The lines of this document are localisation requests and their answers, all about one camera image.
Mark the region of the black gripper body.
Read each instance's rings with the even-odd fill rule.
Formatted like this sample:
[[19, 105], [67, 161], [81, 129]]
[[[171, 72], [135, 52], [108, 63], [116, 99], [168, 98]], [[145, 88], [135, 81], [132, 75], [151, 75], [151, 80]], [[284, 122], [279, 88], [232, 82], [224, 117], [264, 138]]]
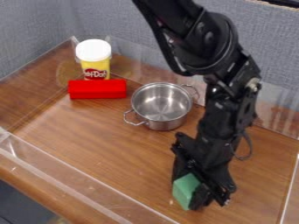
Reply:
[[221, 139], [203, 136], [191, 138], [181, 132], [177, 132], [175, 137], [172, 153], [185, 158], [189, 173], [211, 190], [212, 201], [221, 207], [225, 206], [229, 195], [236, 191], [228, 169], [232, 159], [231, 145]]

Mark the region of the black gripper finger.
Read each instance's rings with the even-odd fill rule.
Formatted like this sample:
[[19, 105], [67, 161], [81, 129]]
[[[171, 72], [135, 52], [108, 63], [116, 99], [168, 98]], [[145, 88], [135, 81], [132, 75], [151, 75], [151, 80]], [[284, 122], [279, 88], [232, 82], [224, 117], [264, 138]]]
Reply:
[[172, 163], [172, 181], [181, 178], [189, 173], [189, 169], [187, 167], [187, 161], [183, 156], [175, 156]]
[[199, 210], [205, 207], [212, 200], [211, 189], [205, 184], [200, 184], [191, 195], [189, 209], [193, 211]]

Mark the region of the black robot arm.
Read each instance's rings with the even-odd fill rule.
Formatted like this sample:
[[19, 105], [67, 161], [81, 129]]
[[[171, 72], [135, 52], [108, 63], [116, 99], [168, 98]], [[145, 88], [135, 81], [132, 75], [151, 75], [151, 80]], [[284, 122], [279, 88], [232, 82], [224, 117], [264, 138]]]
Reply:
[[236, 185], [229, 161], [248, 141], [247, 127], [258, 117], [260, 70], [239, 43], [229, 18], [192, 0], [132, 0], [153, 31], [172, 71], [200, 75], [207, 83], [205, 111], [197, 135], [175, 134], [172, 196], [187, 210], [229, 203]]

